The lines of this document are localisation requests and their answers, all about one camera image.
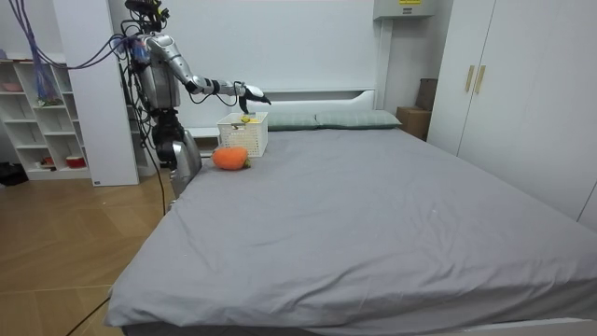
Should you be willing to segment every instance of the red object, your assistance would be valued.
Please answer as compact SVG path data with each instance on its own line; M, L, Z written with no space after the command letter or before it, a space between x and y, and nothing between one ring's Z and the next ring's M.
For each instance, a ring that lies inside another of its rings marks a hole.
M87 167L87 164L85 164L85 159L83 157L77 156L66 158L66 165L68 166L68 168L72 169Z
M22 86L19 83L2 83L2 87L9 92L22 92Z

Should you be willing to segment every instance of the white headboard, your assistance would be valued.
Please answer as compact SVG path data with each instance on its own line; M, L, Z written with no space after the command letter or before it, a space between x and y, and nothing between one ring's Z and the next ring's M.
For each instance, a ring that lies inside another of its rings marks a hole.
M251 112L305 112L372 109L375 90L372 88L354 88L338 90L264 90L271 105L248 102ZM241 112L238 105L232 112Z

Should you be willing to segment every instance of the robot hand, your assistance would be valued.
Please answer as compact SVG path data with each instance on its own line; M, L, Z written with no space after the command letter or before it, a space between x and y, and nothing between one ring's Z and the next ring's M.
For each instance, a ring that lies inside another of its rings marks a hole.
M241 110L244 112L244 114L249 113L248 109L246 108L247 100L271 105L270 100L265 96L263 91L260 88L254 87L252 85L245 85L244 95L239 97L239 105L241 106Z

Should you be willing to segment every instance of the cable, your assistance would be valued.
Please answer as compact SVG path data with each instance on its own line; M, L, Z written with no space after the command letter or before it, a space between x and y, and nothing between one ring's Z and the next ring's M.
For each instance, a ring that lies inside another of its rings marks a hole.
M220 102L222 102L222 104L224 104L224 105L226 105L226 106L228 106L228 107L233 107L233 106L235 106L236 104L238 104L238 103L239 103L239 95L238 95L238 92L236 92L236 84L237 84L237 83L242 85L242 82L240 82L240 81L238 81L238 80L235 80L234 82L232 82L232 87L234 88L234 98L235 98L235 99L234 99L234 103L232 103L232 104L227 104L227 103L226 103L226 102L224 102L224 100L223 100L223 99L222 99L222 98L219 96L219 94L217 94L217 95L216 95L217 99L219 99L219 100L220 100Z
M89 60L77 66L65 66L51 60L50 57L48 57L48 55L46 55L46 53L43 50L41 50L35 43L35 34L33 32L33 29L31 29L29 17L27 16L27 11L25 10L24 0L8 0L8 2L10 4L13 14L15 15L15 18L17 19L17 22L19 23L19 26L21 27L21 29L25 33L25 36L27 37L27 40L29 41L29 45L31 47L34 59L38 57L39 59L45 61L46 63L54 67L68 70L78 70L94 66L95 64L105 60L126 40L126 36L124 35L112 35L104 44L104 46ZM115 38L120 38L120 41L109 52L107 52L104 57L100 58L98 61L94 61Z
M76 324L76 326L74 326L74 327L73 327L73 328L72 328L70 331L68 331L68 333L66 333L66 335L65 335L65 336L71 336L71 335L73 334L73 332L75 332L75 331L76 331L76 329L78 329L79 327L81 327L81 325L82 325L83 323L85 323L85 321L87 321L87 320L88 320L88 319L89 319L89 318L90 318L90 317L91 317L93 314L95 314L95 312L97 312L98 310L100 310L100 308L102 308L102 306L104 306L104 305L105 305L105 303L106 303L106 302L108 302L108 301L110 301L110 298L109 298L109 297L105 298L105 300L104 300L104 301L102 301L102 303L98 304L98 305L97 305L97 307L95 307L95 309L93 309L93 310L91 311L91 313L89 313L89 314L87 314L87 316L83 317L83 319L82 319L82 320L80 320L80 321L79 321L79 322Z
M193 95L190 94L190 92L188 93L188 98L190 98L190 101L193 102L193 104L197 104L197 105L205 102L205 99L207 99L207 98L209 98L211 96L212 96L212 94L208 94L205 97L203 97L203 99L201 99L199 102L195 102L195 100L193 99Z
M166 191L164 189L163 181L161 180L160 168L158 167L158 164L156 163L156 160L154 159L153 154L151 153L151 148L155 149L155 147L151 144L151 141L147 140L151 133L151 127L152 127L151 126L151 117L149 116L147 111L142 110L138 106L140 101L142 103L145 103L146 99L143 96L143 92L141 90L141 85L139 84L139 79L138 79L137 75L134 74L132 71L132 63L131 63L131 58L130 58L128 50L126 52L126 60L127 60L127 67L125 69L128 72L129 80L127 80L127 82L125 84L128 88L129 97L131 97L131 100L133 99L133 95L132 95L133 94L133 91L132 91L133 82L134 82L135 88L137 89L137 99L134 102L131 102L132 110L135 115L137 127L139 128L139 134L141 135L141 146L146 149L146 152L149 155L149 159L151 159L151 163L152 163L154 169L156 170L156 173L158 174L158 181L160 182L160 190L161 190L161 210L162 210L162 214L164 216L166 216ZM147 117L145 119L143 118L143 112L146 112L146 114L147 114Z

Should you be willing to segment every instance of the wooden floor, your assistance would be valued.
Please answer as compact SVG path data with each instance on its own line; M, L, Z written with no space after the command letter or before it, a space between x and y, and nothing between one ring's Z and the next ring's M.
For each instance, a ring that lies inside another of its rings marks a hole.
M131 187L65 180L0 189L0 335L65 335L105 299L161 212L156 175ZM104 314L75 335L122 335L102 326Z

